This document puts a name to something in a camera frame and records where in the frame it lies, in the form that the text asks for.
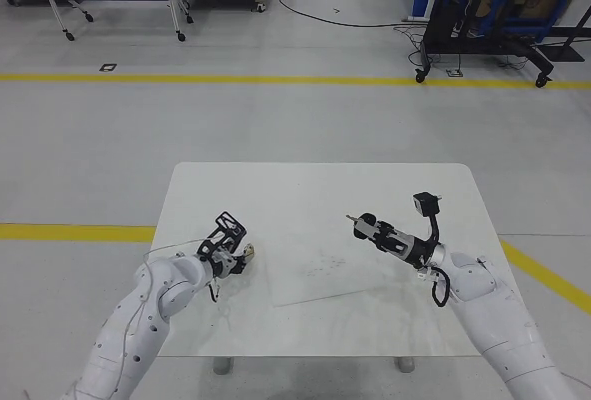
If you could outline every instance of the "small object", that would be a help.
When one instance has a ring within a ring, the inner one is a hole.
[[[99,72],[113,72],[117,68],[117,64],[104,64],[99,67]]]
[[[447,69],[446,74],[449,78],[463,78],[464,74],[461,69]]]
[[[535,86],[538,88],[543,88],[544,86],[546,86],[546,84],[550,80],[551,80],[551,78],[544,75],[543,73],[540,73],[539,75],[537,75],[537,80],[535,81]]]

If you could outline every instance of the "floor marking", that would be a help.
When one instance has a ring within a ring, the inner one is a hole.
[[[150,243],[154,226],[0,224],[0,240]],[[591,295],[501,240],[508,261],[591,316]]]
[[[174,83],[174,84],[265,84],[265,85],[346,85],[468,87],[536,89],[535,83],[521,80],[427,79],[419,85],[415,78],[366,76],[250,76],[250,75],[132,75],[132,74],[0,74],[0,82],[59,83]],[[557,82],[548,89],[591,90],[591,82]]]
[[[0,224],[0,240],[150,243],[154,226]]]
[[[591,316],[591,295],[501,240],[508,261]]]

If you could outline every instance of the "caster wheel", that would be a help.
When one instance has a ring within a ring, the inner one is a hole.
[[[543,88],[544,86],[546,86],[549,80],[550,79],[548,78],[548,76],[540,74],[537,77],[537,80],[535,81],[535,86],[538,88]]]

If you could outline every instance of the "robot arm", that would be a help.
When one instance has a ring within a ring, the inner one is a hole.
[[[577,400],[551,360],[526,306],[485,258],[451,253],[439,243],[439,198],[414,196],[415,207],[430,218],[433,233],[424,241],[377,221],[372,214],[354,222],[354,235],[411,264],[433,280],[433,300],[450,304],[471,342],[502,378],[516,400]]]
[[[146,260],[135,272],[136,288],[113,310],[93,345],[82,377],[62,400],[127,400],[159,353],[170,318],[214,278],[241,274],[254,255],[247,245],[233,255],[246,230],[230,214],[195,255]],[[211,289],[211,297],[216,298]]]

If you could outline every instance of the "epoxy floor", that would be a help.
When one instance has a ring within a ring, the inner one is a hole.
[[[288,4],[362,24],[409,11],[393,0]],[[163,2],[84,5],[92,25],[61,8],[69,43],[50,8],[0,1],[0,73],[117,63],[114,73],[414,76],[399,32],[324,24],[277,1],[263,14],[195,10],[183,44]],[[554,79],[591,81],[591,42],[576,48],[587,62],[557,64]],[[464,79],[534,81],[531,66],[498,61],[462,57]],[[456,65],[444,56],[428,79]],[[0,223],[155,225],[180,161],[464,163],[500,237],[591,295],[591,90],[0,82]],[[147,247],[0,241],[0,400],[66,390]],[[591,317],[513,273],[560,369],[591,384]],[[410,375],[389,359],[238,359],[226,377],[209,360],[160,357],[133,396],[153,397],[510,398],[479,357],[418,359]]]

